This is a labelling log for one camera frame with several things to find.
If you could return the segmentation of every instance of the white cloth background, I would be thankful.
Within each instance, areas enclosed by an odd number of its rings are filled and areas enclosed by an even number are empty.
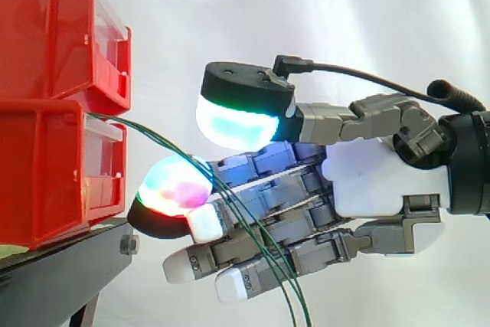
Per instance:
[[[110,0],[133,30],[132,111],[206,159],[231,154],[199,132],[194,118],[204,66],[212,60],[271,65],[295,54],[379,74],[414,89],[446,78],[490,106],[490,0]],[[348,104],[382,91],[331,74],[294,79],[298,101]],[[444,113],[434,106],[428,110]],[[130,199],[168,153],[129,137]],[[487,326],[490,223],[448,217],[446,232],[416,257],[360,255],[302,278],[317,326]],[[102,292],[96,327],[290,325],[276,290],[225,306],[213,277],[165,281],[162,261],[189,239],[142,237],[132,266]]]

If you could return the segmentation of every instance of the black cable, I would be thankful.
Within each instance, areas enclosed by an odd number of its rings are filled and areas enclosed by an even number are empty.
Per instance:
[[[435,103],[437,105],[442,104],[441,99],[438,99],[436,97],[427,96],[425,93],[416,92],[414,90],[411,90],[410,88],[403,87],[403,86],[396,84],[394,82],[391,82],[389,80],[385,80],[384,78],[374,76],[373,74],[361,72],[360,70],[355,70],[355,69],[351,69],[351,68],[347,68],[347,67],[341,67],[341,66],[333,65],[333,64],[314,63],[314,64],[310,64],[310,66],[312,68],[312,71],[323,70],[325,72],[346,74],[348,76],[360,78],[362,80],[369,80],[370,82],[373,82],[373,83],[378,84],[380,86],[390,88],[390,89],[395,90],[399,93],[402,93],[404,95],[416,98],[418,100],[425,101],[427,103]]]
[[[351,77],[368,80],[380,86],[390,88],[406,96],[413,97],[427,103],[435,103],[454,110],[457,113],[468,113],[472,111],[482,111],[485,107],[475,97],[469,93],[458,90],[446,81],[442,86],[440,81],[431,83],[425,93],[416,92],[410,88],[403,87],[399,84],[385,80],[384,78],[374,76],[352,68],[341,67],[334,64],[315,63],[313,60],[302,59],[301,57],[290,57],[278,55],[274,62],[273,72],[280,77],[287,78],[290,74],[300,74],[313,71],[325,71],[331,73],[345,74]]]

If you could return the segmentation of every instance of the red plastic drawer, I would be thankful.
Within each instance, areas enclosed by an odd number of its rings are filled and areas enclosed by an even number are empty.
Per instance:
[[[0,244],[35,249],[124,210],[126,131],[79,103],[0,100]]]
[[[106,0],[0,0],[0,98],[130,108],[131,33]]]

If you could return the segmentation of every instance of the green wire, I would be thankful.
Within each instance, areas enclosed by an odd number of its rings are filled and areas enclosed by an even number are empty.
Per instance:
[[[211,182],[213,182],[213,181],[216,182],[218,184],[218,188],[220,189],[219,190],[220,196],[225,201],[225,203],[227,204],[229,209],[232,211],[234,216],[237,218],[240,225],[245,229],[245,231],[253,239],[254,243],[259,247],[260,252],[262,253],[262,255],[264,255],[264,258],[265,258],[267,264],[269,265],[269,267],[270,267],[271,271],[273,272],[275,278],[278,280],[279,286],[282,289],[284,296],[286,297],[286,302],[288,304],[289,312],[290,312],[291,317],[292,317],[293,325],[296,327],[296,318],[294,316],[294,311],[292,309],[291,302],[289,300],[289,297],[287,295],[286,290],[284,289],[283,283],[282,283],[281,279],[279,278],[279,275],[277,274],[276,270],[274,269],[273,265],[271,264],[271,261],[281,271],[281,274],[284,275],[285,279],[289,282],[293,291],[298,296],[298,299],[299,299],[301,306],[302,306],[302,309],[303,309],[303,313],[305,315],[305,320],[306,320],[307,326],[310,327],[312,325],[311,319],[309,316],[308,306],[306,305],[305,298],[304,298],[304,295],[303,295],[302,290],[301,290],[301,286],[299,285],[299,282],[298,282],[297,277],[296,277],[296,273],[293,271],[291,265],[289,264],[289,261],[286,259],[283,252],[280,250],[279,245],[272,238],[269,231],[252,215],[252,213],[247,208],[247,206],[245,206],[245,204],[237,197],[237,195],[230,189],[230,187],[226,183],[224,183],[220,178],[218,178],[216,175],[214,175],[214,173],[212,171],[210,171],[209,168],[202,165],[202,163],[194,160],[192,158],[192,156],[186,154],[181,149],[179,149],[174,143],[168,141],[164,137],[160,136],[157,132],[152,131],[150,128],[143,126],[139,123],[132,122],[132,121],[127,120],[127,119],[118,118],[115,116],[105,116],[102,114],[92,114],[92,115],[97,117],[97,118],[100,118],[100,119],[112,119],[114,121],[117,121],[118,123],[125,124],[125,125],[133,128],[133,129],[139,131],[140,133],[147,136],[148,138],[150,138],[152,141],[156,142],[157,144],[164,146],[165,148],[170,149],[170,150],[178,153],[182,158],[186,159],[189,163],[191,163],[194,167],[196,167],[201,172],[201,174],[203,174],[208,180],[210,180]],[[234,200],[231,198],[230,194],[231,194],[231,196],[233,196],[235,201],[240,203],[240,205],[245,209],[245,211],[249,214],[249,216],[252,218],[252,220],[259,226],[260,230],[266,235],[266,237],[269,239],[269,241],[273,244],[274,248],[276,249],[276,251],[279,254],[279,257],[283,259],[286,267],[288,268],[289,273],[291,274],[292,278],[294,279],[296,287],[295,287],[295,285],[292,284],[291,277],[286,275],[283,268],[277,263],[276,258],[269,252],[269,250],[263,244],[261,244],[258,241],[258,239],[256,238],[255,234],[253,233],[250,225],[247,223],[244,216],[238,210],[238,208],[237,208],[236,204],[234,203]]]
[[[233,193],[233,191],[230,190],[230,188],[226,185],[226,183],[222,182],[218,177],[214,176],[214,174],[212,172],[209,171],[209,169],[205,166],[203,166],[200,162],[197,162],[195,161],[191,156],[187,155],[185,152],[181,151],[175,144],[173,144],[172,142],[168,141],[167,139],[165,139],[164,137],[160,136],[158,133],[152,131],[151,129],[141,125],[141,124],[138,124],[138,123],[135,123],[135,122],[131,122],[131,121],[128,121],[126,119],[121,119],[121,118],[116,118],[116,117],[112,117],[112,116],[102,116],[102,115],[97,115],[97,114],[94,114],[94,116],[96,117],[101,117],[101,118],[107,118],[107,119],[113,119],[115,121],[119,121],[121,123],[124,123],[126,124],[127,126],[130,126],[132,127],[133,129],[136,129],[138,130],[139,132],[141,132],[142,134],[144,134],[145,136],[149,137],[151,140],[153,140],[154,142],[157,142],[159,145],[161,146],[164,146],[165,148],[168,148],[168,149],[171,149],[173,151],[175,151],[176,153],[178,153],[181,157],[183,157],[184,159],[186,159],[187,161],[189,161],[192,165],[194,165],[194,167],[196,167],[208,180],[210,181],[214,181],[215,179],[218,180],[218,183],[220,184],[220,193],[221,192],[228,192],[227,193],[227,197],[228,199],[225,201],[227,203],[227,205],[230,207],[230,204],[233,204],[233,200],[230,199],[230,196],[229,196],[229,193],[231,193],[235,199],[242,205],[242,207],[248,212],[249,216],[252,217],[252,219],[258,223],[258,225],[262,225],[260,224],[257,219],[250,213],[250,211],[248,210],[248,208],[243,204],[243,202],[241,202],[241,200]],[[256,244],[259,246],[260,250],[261,250],[261,253],[264,255],[264,257],[266,258],[266,261],[268,262],[269,266],[271,267],[270,265],[270,260],[268,259],[268,257],[275,263],[275,265],[279,268],[279,270],[281,271],[281,273],[284,275],[284,277],[287,279],[287,281],[291,284],[291,287],[292,289],[295,291],[296,295],[298,296],[298,299],[299,301],[301,302],[302,304],[302,308],[303,308],[303,312],[305,313],[305,319],[307,321],[307,325],[310,326],[311,325],[311,321],[310,321],[310,318],[309,318],[309,312],[308,312],[308,309],[307,309],[307,305],[305,304],[305,299],[304,299],[304,296],[302,294],[302,291],[301,291],[301,287],[299,286],[299,283],[296,279],[296,275],[294,274],[294,271],[292,271],[292,268],[291,266],[289,265],[289,261],[284,257],[283,255],[283,252],[279,249],[279,245],[275,242],[275,240],[270,236],[269,232],[267,231],[267,229],[264,227],[264,226],[261,226],[262,227],[262,230],[263,232],[267,235],[267,237],[270,239],[270,241],[272,241],[272,243],[274,244],[274,247],[277,249],[280,257],[284,260],[286,266],[288,267],[289,269],[289,272],[292,274],[292,276],[294,277],[295,279],[295,283],[296,283],[296,286],[298,287],[298,289],[296,287],[294,287],[294,285],[291,283],[291,280],[290,280],[290,277],[287,276],[284,272],[284,270],[282,269],[282,267],[277,263],[275,257],[269,252],[269,250],[267,250],[262,244],[258,243],[258,240],[255,238],[255,235],[251,232],[250,228],[249,228],[249,225],[246,223],[246,221],[244,220],[244,217],[243,215],[241,215],[241,213],[238,211],[238,213],[240,214],[240,216],[236,216],[237,219],[239,220],[240,224],[246,229],[247,233],[253,238],[253,240],[256,242]],[[279,279],[279,277],[277,276],[276,277],[278,279],[278,283],[280,286],[282,286],[282,282],[281,280]]]

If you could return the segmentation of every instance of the screw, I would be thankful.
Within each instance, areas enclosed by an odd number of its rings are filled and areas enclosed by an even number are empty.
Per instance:
[[[139,250],[139,236],[123,235],[121,238],[119,250],[121,254],[124,254],[126,256],[133,256],[137,254]]]

